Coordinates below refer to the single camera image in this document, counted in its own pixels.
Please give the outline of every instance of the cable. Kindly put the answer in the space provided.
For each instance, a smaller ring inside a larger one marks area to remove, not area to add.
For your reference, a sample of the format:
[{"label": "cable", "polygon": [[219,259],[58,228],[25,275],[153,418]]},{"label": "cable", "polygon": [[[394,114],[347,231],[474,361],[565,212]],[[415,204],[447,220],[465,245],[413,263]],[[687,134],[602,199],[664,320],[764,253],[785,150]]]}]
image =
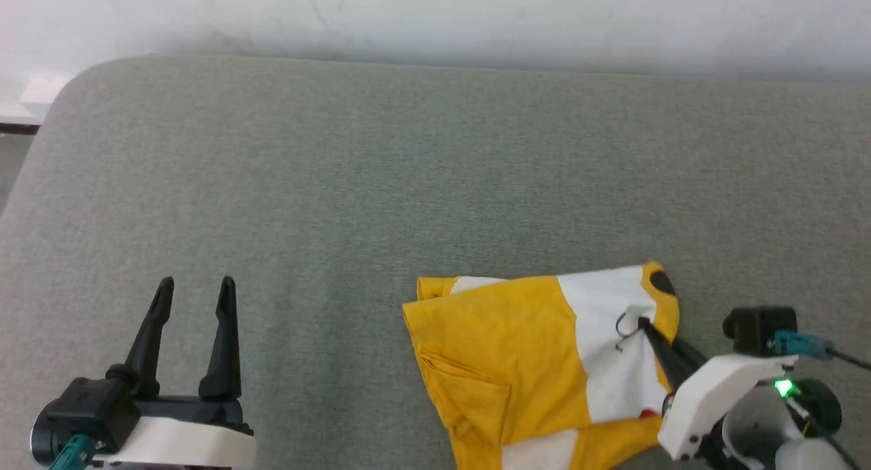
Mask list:
[{"label": "cable", "polygon": [[799,416],[802,420],[805,420],[808,423],[808,426],[805,426],[805,431],[808,430],[808,427],[812,427],[816,430],[819,436],[822,436],[822,439],[825,439],[825,442],[832,445],[834,451],[837,451],[841,458],[843,458],[844,463],[847,464],[848,467],[852,468],[852,470],[862,470],[859,467],[859,464],[856,463],[856,460],[853,460],[853,457],[844,449],[844,446],[841,446],[834,438],[832,434],[825,430],[825,427],[819,426],[819,423],[814,419],[814,416],[808,412],[808,409],[802,407],[802,404],[799,404],[796,399],[792,397],[787,399],[787,409],[793,414]]},{"label": "cable", "polygon": [[833,347],[825,349],[825,352],[831,354],[832,356],[835,356],[836,358],[843,359],[843,361],[846,361],[849,364],[855,365],[856,367],[871,371],[871,363],[869,363],[867,361],[862,361],[861,359],[853,358],[849,354],[845,354],[843,352],[840,352],[839,350],[834,349]]}]

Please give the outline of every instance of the teal cable connector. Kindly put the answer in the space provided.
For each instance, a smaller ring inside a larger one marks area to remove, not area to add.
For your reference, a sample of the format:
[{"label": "teal cable connector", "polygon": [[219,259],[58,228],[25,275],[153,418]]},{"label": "teal cable connector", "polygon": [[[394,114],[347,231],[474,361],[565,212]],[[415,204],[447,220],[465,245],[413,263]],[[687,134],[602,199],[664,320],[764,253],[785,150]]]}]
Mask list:
[{"label": "teal cable connector", "polygon": [[93,440],[84,434],[76,434],[69,438],[49,470],[84,470],[91,464],[96,453],[97,446]]},{"label": "teal cable connector", "polygon": [[774,333],[774,351],[781,356],[800,354],[828,361],[832,359],[830,350],[833,349],[832,341],[811,334],[794,333],[793,331],[775,331]]}]

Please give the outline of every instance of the robotic arm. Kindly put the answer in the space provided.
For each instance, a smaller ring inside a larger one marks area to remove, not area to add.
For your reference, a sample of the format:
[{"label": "robotic arm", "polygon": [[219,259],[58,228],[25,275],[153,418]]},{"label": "robotic arm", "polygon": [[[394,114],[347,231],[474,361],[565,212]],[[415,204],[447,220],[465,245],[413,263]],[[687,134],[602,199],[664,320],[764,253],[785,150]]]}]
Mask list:
[{"label": "robotic arm", "polygon": [[827,386],[781,380],[799,354],[825,358],[831,348],[796,333],[793,309],[734,309],[724,333],[735,352],[711,359],[681,339],[670,345],[647,319],[638,327],[674,390],[659,431],[673,460],[705,458],[716,470],[858,468],[831,437],[841,412]]},{"label": "robotic arm", "polygon": [[161,396],[161,331],[174,282],[164,278],[127,361],[102,380],[79,377],[49,402],[31,430],[31,453],[52,470],[88,465],[142,470],[253,468],[256,442],[242,417],[236,286],[221,282],[218,331],[196,396]]}]

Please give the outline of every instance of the white stripe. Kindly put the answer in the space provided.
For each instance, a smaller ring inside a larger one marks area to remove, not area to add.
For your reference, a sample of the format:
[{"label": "white stripe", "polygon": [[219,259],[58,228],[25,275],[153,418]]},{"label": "white stripe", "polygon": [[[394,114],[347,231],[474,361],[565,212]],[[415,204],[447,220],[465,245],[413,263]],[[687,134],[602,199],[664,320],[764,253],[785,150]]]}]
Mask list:
[{"label": "white stripe", "polygon": [[473,290],[488,284],[501,283],[505,281],[501,278],[486,278],[486,277],[460,277],[454,287],[451,288],[451,293],[460,293],[460,291]]},{"label": "white stripe", "polygon": [[641,266],[558,275],[566,301],[577,317],[578,355],[587,373],[587,405],[594,424],[637,418],[645,408],[657,412],[665,396],[659,385],[653,349],[638,333],[621,340],[615,324],[623,313],[622,333],[635,330],[638,317],[656,316],[656,302],[644,291]]},{"label": "white stripe", "polygon": [[568,470],[578,430],[567,429],[502,447],[503,470]]}]

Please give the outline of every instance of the gray fabric surface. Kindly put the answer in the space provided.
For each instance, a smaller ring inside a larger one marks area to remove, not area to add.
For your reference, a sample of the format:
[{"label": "gray fabric surface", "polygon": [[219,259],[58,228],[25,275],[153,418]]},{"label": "gray fabric surface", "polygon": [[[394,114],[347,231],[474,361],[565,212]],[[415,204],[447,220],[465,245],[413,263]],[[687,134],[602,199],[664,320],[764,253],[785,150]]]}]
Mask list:
[{"label": "gray fabric surface", "polygon": [[[122,361],[174,275],[159,379],[195,393],[236,278],[260,468],[449,468],[402,322],[418,275],[663,263],[681,333],[733,306],[871,355],[871,89],[139,58],[63,90],[0,221],[0,467]],[[868,374],[805,361],[865,466]],[[662,451],[626,468],[671,467]],[[690,464],[684,468],[700,467]]]},{"label": "gray fabric surface", "polygon": [[9,199],[32,139],[30,135],[0,133],[0,214],[6,207],[6,200]]}]

